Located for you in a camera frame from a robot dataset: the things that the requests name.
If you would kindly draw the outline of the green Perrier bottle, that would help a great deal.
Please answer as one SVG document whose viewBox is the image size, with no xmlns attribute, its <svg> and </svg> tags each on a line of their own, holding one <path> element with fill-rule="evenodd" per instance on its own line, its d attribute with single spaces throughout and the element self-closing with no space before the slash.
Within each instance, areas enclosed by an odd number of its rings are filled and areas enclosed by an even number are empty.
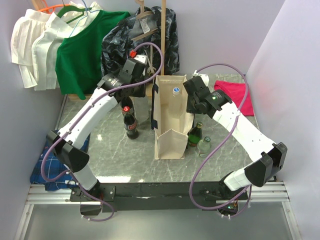
<svg viewBox="0 0 320 240">
<path fill-rule="evenodd" d="M 199 141 L 202 139 L 202 127 L 203 123 L 201 121 L 198 121 L 193 127 L 189 133 L 188 133 L 188 145 L 190 147 L 196 147 Z"/>
</svg>

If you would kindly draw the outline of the cream canvas tote bag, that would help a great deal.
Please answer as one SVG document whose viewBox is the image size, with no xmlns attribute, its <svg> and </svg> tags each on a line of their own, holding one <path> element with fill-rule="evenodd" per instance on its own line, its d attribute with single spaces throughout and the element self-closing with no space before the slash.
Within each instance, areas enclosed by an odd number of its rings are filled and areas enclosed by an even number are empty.
<svg viewBox="0 0 320 240">
<path fill-rule="evenodd" d="M 152 86 L 151 128 L 155 132 L 156 160 L 185 158 L 188 133 L 194 123 L 194 115 L 186 111 L 186 81 L 186 75 L 158 75 Z M 180 88 L 177 96 L 173 95 L 175 87 Z"/>
</svg>

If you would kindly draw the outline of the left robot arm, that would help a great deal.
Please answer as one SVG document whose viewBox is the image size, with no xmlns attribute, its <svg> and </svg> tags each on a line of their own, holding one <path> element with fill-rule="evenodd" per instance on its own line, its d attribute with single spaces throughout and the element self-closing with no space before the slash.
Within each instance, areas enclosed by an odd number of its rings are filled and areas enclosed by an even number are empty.
<svg viewBox="0 0 320 240">
<path fill-rule="evenodd" d="M 85 140 L 100 120 L 117 104 L 128 97 L 144 97 L 147 58 L 137 55 L 128 58 L 123 66 L 102 77 L 90 99 L 68 124 L 57 133 L 47 135 L 54 145 L 53 152 L 75 176 L 82 187 L 82 195 L 88 201 L 100 195 L 99 183 L 89 167 L 89 155 L 81 150 Z"/>
</svg>

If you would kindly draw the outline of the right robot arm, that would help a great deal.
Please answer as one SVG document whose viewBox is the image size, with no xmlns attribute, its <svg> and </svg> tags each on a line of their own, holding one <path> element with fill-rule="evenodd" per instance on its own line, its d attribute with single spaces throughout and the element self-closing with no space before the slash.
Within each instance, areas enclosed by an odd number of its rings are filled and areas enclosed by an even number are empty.
<svg viewBox="0 0 320 240">
<path fill-rule="evenodd" d="M 187 80 L 183 85 L 191 99 L 191 111 L 208 115 L 222 125 L 251 159 L 247 166 L 222 178 L 219 187 L 222 198 L 231 199 L 238 189 L 248 185 L 262 187 L 282 169 L 287 146 L 282 142 L 275 143 L 262 134 L 224 91 L 210 91 L 200 75 Z"/>
</svg>

